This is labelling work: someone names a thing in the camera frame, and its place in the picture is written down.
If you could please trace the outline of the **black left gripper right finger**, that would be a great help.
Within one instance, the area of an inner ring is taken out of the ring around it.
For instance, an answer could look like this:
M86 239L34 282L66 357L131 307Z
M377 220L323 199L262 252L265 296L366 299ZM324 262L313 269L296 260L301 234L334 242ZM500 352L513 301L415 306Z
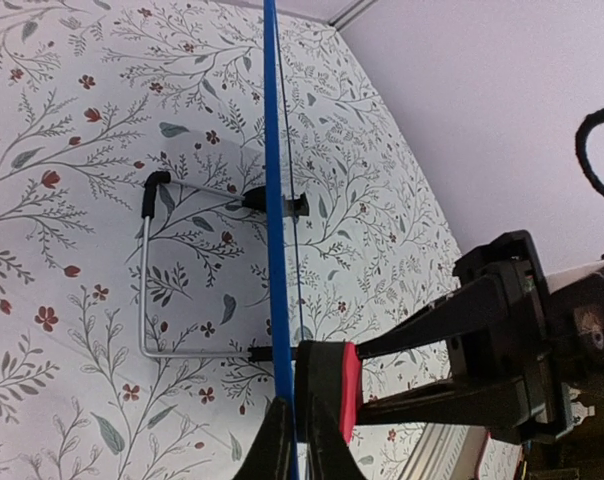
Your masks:
M365 478L331 416L310 419L307 422L306 434L310 479Z

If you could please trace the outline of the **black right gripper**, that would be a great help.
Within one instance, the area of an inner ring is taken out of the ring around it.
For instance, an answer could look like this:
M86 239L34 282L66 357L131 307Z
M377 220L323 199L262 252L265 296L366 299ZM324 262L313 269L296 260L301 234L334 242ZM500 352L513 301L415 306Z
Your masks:
M569 391L604 396L604 260L544 274L526 231L456 261L461 288L357 346L361 358L451 340L452 379L363 404L358 426L482 426L507 443L573 428Z

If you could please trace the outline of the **small whiteboard blue frame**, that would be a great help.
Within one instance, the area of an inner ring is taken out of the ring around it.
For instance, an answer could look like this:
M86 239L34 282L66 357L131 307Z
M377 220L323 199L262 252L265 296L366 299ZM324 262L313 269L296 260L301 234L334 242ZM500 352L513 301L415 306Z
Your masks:
M291 479L306 479L300 465L295 411L293 348L304 338L302 319L295 312L299 299L297 226L293 214L296 197L288 102L281 53L280 27L274 1L263 3L265 173L268 238L268 272L272 325L275 395L286 402L287 433L291 445Z

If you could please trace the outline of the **red whiteboard eraser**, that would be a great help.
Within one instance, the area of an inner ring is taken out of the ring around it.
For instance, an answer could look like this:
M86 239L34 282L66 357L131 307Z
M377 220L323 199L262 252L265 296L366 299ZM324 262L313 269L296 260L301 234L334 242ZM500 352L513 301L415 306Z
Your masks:
M362 361L351 342L302 341L295 361L295 424L299 442L307 443L311 396L324 403L349 444L363 404Z

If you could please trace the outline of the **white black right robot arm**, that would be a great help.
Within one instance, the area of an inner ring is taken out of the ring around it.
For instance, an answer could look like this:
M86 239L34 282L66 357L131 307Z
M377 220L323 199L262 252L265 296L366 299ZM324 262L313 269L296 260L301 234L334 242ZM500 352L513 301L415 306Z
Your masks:
M571 431L570 393L604 397L604 260L545 274L531 235L509 232L455 264L460 287L360 344L369 360L436 342L448 378L363 404L360 425L480 426L514 445Z

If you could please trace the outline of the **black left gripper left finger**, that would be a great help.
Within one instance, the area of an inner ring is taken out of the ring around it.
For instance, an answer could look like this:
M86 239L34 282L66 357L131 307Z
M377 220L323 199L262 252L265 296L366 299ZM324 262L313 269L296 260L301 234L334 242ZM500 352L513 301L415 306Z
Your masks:
M242 464L243 479L288 478L288 403L271 402Z

